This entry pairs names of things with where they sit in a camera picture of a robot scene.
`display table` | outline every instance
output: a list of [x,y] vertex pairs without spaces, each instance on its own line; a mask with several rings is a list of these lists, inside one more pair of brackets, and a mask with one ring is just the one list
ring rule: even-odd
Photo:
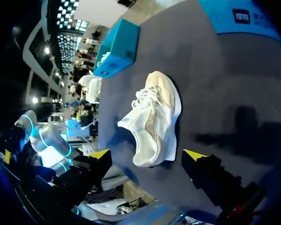
[[[176,83],[182,113],[177,156],[154,168],[136,167],[135,140],[117,127],[136,91],[159,70]],[[281,194],[281,42],[254,34],[217,35],[195,0],[179,3],[140,26],[136,62],[102,81],[99,143],[113,163],[154,198],[213,223],[221,212],[196,190],[181,166],[183,149],[214,154],[242,185],[268,193],[266,210]]]

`exhibition hall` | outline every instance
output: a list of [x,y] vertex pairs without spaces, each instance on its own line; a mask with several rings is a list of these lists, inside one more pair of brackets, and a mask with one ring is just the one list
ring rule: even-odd
[[0,4],[0,224],[281,224],[281,0]]

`person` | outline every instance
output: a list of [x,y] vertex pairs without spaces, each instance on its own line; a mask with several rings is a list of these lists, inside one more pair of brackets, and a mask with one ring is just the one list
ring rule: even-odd
[[71,101],[69,101],[67,103],[67,107],[78,107],[78,106],[84,105],[86,103],[87,103],[87,101],[85,99],[82,99],[82,100],[72,99]]
[[81,69],[92,69],[95,64],[93,62],[79,59],[79,60],[76,60],[75,62],[73,62],[72,65],[74,67],[76,67],[77,69],[81,70]]
[[79,53],[79,54],[85,54],[85,55],[87,55],[88,54],[88,50],[87,49],[84,49],[84,48],[82,48],[82,49],[79,49],[79,50],[77,50],[76,51],[76,53]]
[[100,37],[101,31],[96,30],[94,33],[92,33],[92,38],[95,40],[98,40]]
[[87,59],[87,60],[96,60],[96,56],[86,49],[77,50],[75,53],[75,56],[78,58],[83,58],[83,59]]
[[82,78],[80,78],[80,80],[78,81],[78,83],[83,86],[83,87],[89,87],[89,82],[93,79],[93,78],[98,78],[97,76],[94,75],[85,75]]
[[94,40],[94,39],[91,39],[91,38],[86,38],[82,42],[85,43],[86,45],[100,45],[101,44],[100,41]]

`ceiling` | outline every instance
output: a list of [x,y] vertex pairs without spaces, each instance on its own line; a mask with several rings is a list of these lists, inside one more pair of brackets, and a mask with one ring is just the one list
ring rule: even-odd
[[78,0],[49,0],[48,31],[54,48],[55,62],[63,75],[71,69],[71,63],[88,22],[74,19]]

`ceiling light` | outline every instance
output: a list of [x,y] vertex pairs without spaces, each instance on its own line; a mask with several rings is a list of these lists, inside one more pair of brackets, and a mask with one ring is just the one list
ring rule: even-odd
[[46,47],[45,48],[45,53],[48,55],[48,54],[50,54],[50,48],[49,47]]
[[33,103],[33,104],[38,103],[38,98],[37,98],[37,97],[33,97],[33,98],[32,98],[32,103]]

